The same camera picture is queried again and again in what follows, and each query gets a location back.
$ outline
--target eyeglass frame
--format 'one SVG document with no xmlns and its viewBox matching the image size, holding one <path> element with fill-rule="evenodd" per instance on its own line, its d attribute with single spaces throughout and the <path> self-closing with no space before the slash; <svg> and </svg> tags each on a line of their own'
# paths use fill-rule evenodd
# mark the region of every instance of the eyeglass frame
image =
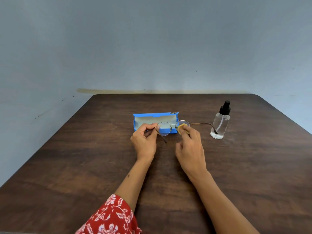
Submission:
<svg viewBox="0 0 312 234">
<path fill-rule="evenodd" d="M 175 124 L 170 124 L 169 122 L 162 121 L 162 122 L 159 122 L 157 125 L 159 125 L 160 123 L 166 122 L 166 123 L 168 123 L 168 124 L 170 125 L 170 132 L 171 132 L 171 130 L 172 130 L 172 125 L 174 125 L 174 126 L 175 126 L 175 129 L 178 131 L 178 129 L 177 129 L 177 123 L 178 123 L 178 122 L 182 122 L 182 121 L 185 121 L 185 120 L 177 121 Z M 214 133 L 218 134 L 218 132 L 216 131 L 215 127 L 214 127 L 211 123 L 189 123 L 188 121 L 185 121 L 185 122 L 187 122 L 189 125 L 201 125 L 201 124 L 211 125 L 212 128 L 213 128 Z M 162 134 L 160 134 L 160 132 L 159 132 L 159 130 L 157 129 L 157 127 L 155 127 L 155 130 L 156 130 L 157 133 L 162 137 L 163 141 L 164 141 L 165 143 L 167 143 L 167 140 L 164 138 L 164 136 L 169 135 L 170 132 L 169 132 L 168 134 L 166 134 L 166 135 L 162 135 Z"/>
</svg>

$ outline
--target eyeglass temple arm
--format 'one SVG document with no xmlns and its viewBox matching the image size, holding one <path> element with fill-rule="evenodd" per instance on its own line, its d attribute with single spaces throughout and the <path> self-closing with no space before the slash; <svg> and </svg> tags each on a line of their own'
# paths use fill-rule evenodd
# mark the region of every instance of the eyeglass temple arm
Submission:
<svg viewBox="0 0 312 234">
<path fill-rule="evenodd" d="M 158 134 L 162 137 L 163 141 L 165 143 L 167 143 L 167 140 L 159 133 L 159 130 L 157 129 L 157 127 L 155 127 L 155 130 L 158 132 Z"/>
<path fill-rule="evenodd" d="M 211 125 L 213 127 L 213 131 L 215 134 L 218 134 L 218 132 L 216 131 L 216 129 L 214 128 L 214 126 L 211 123 L 190 123 L 190 125 Z"/>
</svg>

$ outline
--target hand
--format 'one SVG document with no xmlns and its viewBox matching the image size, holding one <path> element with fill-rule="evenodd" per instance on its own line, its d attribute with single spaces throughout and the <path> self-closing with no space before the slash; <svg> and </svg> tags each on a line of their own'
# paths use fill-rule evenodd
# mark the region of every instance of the hand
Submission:
<svg viewBox="0 0 312 234">
<path fill-rule="evenodd" d="M 176 144 L 176 156 L 189 179 L 200 179 L 208 174 L 205 152 L 202 148 L 200 133 L 188 126 L 180 129 L 182 141 Z"/>
<path fill-rule="evenodd" d="M 157 123 L 141 125 L 131 136 L 131 142 L 133 143 L 137 152 L 138 160 L 147 159 L 152 161 L 156 153 L 156 138 L 157 131 L 155 127 Z"/>
</svg>

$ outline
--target red floral sleeve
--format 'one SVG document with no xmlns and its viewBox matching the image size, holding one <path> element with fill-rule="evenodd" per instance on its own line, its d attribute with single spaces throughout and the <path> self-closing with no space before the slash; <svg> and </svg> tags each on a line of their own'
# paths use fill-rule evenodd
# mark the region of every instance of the red floral sleeve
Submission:
<svg viewBox="0 0 312 234">
<path fill-rule="evenodd" d="M 141 229 L 123 198 L 111 195 L 76 234 L 139 234 Z"/>
</svg>

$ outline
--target eyeglasses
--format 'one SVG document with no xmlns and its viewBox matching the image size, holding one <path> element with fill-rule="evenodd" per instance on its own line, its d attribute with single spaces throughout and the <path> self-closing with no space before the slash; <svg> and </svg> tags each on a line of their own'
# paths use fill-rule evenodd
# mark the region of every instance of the eyeglasses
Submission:
<svg viewBox="0 0 312 234">
<path fill-rule="evenodd" d="M 158 134 L 162 137 L 162 139 L 164 140 L 165 143 L 167 143 L 167 140 L 164 138 L 164 136 L 169 135 L 171 130 L 172 130 L 172 126 L 175 127 L 175 129 L 178 131 L 178 126 L 180 125 L 211 125 L 214 133 L 218 134 L 216 129 L 214 128 L 214 126 L 211 123 L 189 123 L 188 121 L 178 121 L 176 124 L 170 124 L 169 122 L 159 122 L 157 125 L 159 126 L 159 129 L 157 129 L 157 127 L 155 127 L 156 131 L 158 132 Z"/>
</svg>

